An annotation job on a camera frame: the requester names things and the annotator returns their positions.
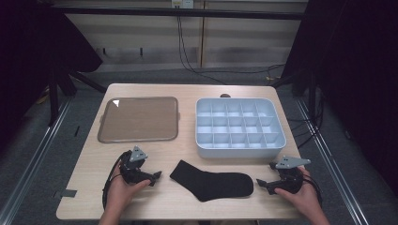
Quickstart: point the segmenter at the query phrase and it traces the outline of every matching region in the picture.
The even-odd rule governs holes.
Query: human hand
[[[300,167],[298,169],[304,176],[310,177],[310,173],[307,170]],[[319,204],[316,191],[309,183],[304,181],[301,189],[296,194],[292,194],[281,188],[275,188],[275,192],[290,201],[312,224],[329,224]]]
[[[112,174],[111,185],[108,189],[105,211],[99,224],[117,224],[124,209],[131,202],[132,197],[150,184],[150,180],[129,185],[120,175],[119,166],[116,166]]]

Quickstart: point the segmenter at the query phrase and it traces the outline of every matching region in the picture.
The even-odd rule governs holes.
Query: wooden table
[[[268,98],[273,101],[282,123],[287,144],[278,155],[298,157],[299,151],[287,124],[276,91],[264,86],[195,85],[195,84],[121,84],[109,86],[99,107],[67,189],[77,190],[74,198],[64,197],[56,215],[60,219],[99,219],[102,212],[102,189],[117,158],[134,145],[148,154],[142,170],[146,173],[162,171],[154,187],[141,191],[122,218],[134,220],[238,220],[301,218],[289,202],[259,187],[256,178],[275,181],[278,173],[264,159],[201,158],[195,143],[195,104],[199,98],[218,98],[229,94],[232,98]],[[111,98],[175,97],[180,113],[178,136],[166,142],[101,143],[97,135],[100,118]],[[202,171],[246,173],[254,181],[254,192],[243,199],[218,199],[199,202],[188,190],[170,178],[177,163],[185,160]]]

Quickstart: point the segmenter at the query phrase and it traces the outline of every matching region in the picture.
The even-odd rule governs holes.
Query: gray carpet
[[[257,71],[264,68],[232,68],[234,71]],[[202,84],[238,84],[267,85],[267,73],[231,73],[221,72],[225,69],[212,69],[219,72],[204,75],[217,79],[209,79],[186,69],[92,73],[88,74],[93,81],[104,86],[111,83],[202,83]],[[271,75],[278,74],[273,70]],[[51,147],[40,166],[38,174],[29,188],[23,202],[13,219],[12,224],[97,224],[97,221],[62,221],[56,218],[55,211],[59,200],[53,198],[54,192],[67,186],[74,165],[83,148],[88,131],[96,116],[103,94],[75,81],[78,93],[71,102],[68,114]],[[297,145],[310,137],[307,126],[302,121],[295,98],[291,94],[291,86],[284,85],[277,89],[281,103]],[[8,146],[8,152],[1,158],[0,194],[1,207],[9,194],[17,185],[19,177],[26,167],[44,135],[49,120],[49,102],[35,105],[21,122],[19,132]],[[365,216],[370,224],[398,224],[398,202],[391,190],[386,186],[378,173],[367,163],[360,148],[344,135],[344,126],[334,115],[332,109],[325,105],[324,120],[321,127],[330,151],[337,161],[344,177],[357,197]],[[323,158],[313,141],[309,141],[299,149],[303,158],[312,163],[307,169],[322,189],[324,210],[331,224],[355,224],[348,212],[344,200],[334,184]],[[261,224],[308,224],[307,221],[261,221]]]

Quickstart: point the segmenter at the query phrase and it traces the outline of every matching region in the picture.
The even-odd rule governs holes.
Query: sock
[[[200,202],[246,197],[253,193],[253,180],[240,172],[203,172],[180,160],[170,177],[189,190]]]

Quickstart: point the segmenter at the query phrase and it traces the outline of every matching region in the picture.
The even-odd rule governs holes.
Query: white organizer box
[[[195,130],[202,158],[275,158],[286,145],[275,106],[264,98],[201,98]]]

